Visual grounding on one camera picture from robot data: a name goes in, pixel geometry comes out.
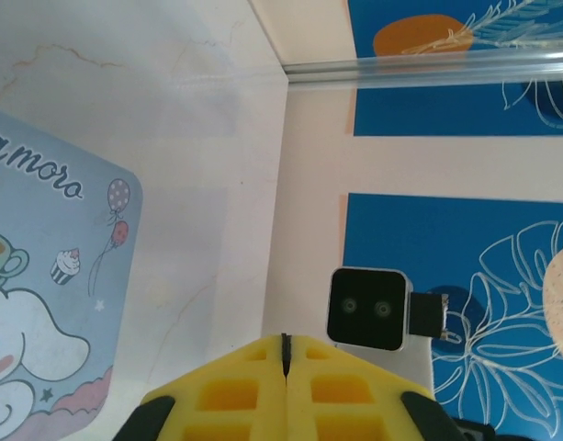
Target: black rubber edge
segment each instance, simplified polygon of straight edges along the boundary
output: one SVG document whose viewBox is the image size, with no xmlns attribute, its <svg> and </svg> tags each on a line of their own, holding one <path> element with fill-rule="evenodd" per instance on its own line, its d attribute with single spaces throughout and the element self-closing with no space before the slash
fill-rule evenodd
<svg viewBox="0 0 563 441">
<path fill-rule="evenodd" d="M 283 365 L 283 375 L 287 379 L 291 369 L 291 335 L 281 334 L 281 364 Z"/>
<path fill-rule="evenodd" d="M 403 392 L 400 399 L 424 441 L 467 441 L 436 401 L 410 391 Z"/>
<path fill-rule="evenodd" d="M 159 397 L 138 406 L 113 441 L 157 441 L 175 405 L 173 397 Z"/>
<path fill-rule="evenodd" d="M 412 292 L 410 294 L 409 333 L 424 337 L 442 338 L 446 326 L 448 296 Z"/>
<path fill-rule="evenodd" d="M 461 420 L 460 418 L 453 418 L 462 434 L 470 434 L 475 441 L 496 441 L 495 429 L 488 424 L 475 423 L 469 420 Z"/>
</svg>

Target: yellow foam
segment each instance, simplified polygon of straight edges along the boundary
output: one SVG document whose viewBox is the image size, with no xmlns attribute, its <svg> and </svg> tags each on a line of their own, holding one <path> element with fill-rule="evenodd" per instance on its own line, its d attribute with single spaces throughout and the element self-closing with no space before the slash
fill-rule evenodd
<svg viewBox="0 0 563 441">
<path fill-rule="evenodd" d="M 428 390 L 312 338 L 291 343 L 287 379 L 271 336 L 149 393 L 142 403 L 175 398 L 158 441 L 422 441 L 400 395 Z"/>
</svg>

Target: coffee cup illustration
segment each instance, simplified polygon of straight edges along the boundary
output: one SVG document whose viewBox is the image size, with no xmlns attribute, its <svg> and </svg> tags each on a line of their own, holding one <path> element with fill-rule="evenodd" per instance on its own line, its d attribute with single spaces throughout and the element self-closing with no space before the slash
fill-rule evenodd
<svg viewBox="0 0 563 441">
<path fill-rule="evenodd" d="M 28 261 L 26 251 L 14 249 L 10 242 L 0 235 L 0 288 L 9 278 L 24 271 Z"/>
</svg>

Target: star illustration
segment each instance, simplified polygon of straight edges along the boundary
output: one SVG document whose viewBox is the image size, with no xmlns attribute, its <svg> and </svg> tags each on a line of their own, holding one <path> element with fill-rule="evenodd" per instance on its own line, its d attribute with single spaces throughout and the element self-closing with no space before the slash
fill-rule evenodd
<svg viewBox="0 0 563 441">
<path fill-rule="evenodd" d="M 43 389 L 42 390 L 42 398 L 40 399 L 41 401 L 44 402 L 49 402 L 49 400 L 53 397 L 54 395 L 52 395 L 52 388 L 48 388 L 48 389 Z"/>
</svg>

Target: cartoon puppy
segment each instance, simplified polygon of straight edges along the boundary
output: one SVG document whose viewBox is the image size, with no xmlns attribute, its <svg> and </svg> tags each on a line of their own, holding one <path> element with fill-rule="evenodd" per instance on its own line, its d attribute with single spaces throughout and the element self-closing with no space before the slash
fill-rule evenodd
<svg viewBox="0 0 563 441">
<path fill-rule="evenodd" d="M 20 364 L 34 377 L 58 381 L 79 370 L 88 356 L 89 344 L 64 334 L 37 294 L 0 291 L 0 439 L 18 429 L 34 405 L 27 382 L 5 381 Z"/>
</svg>

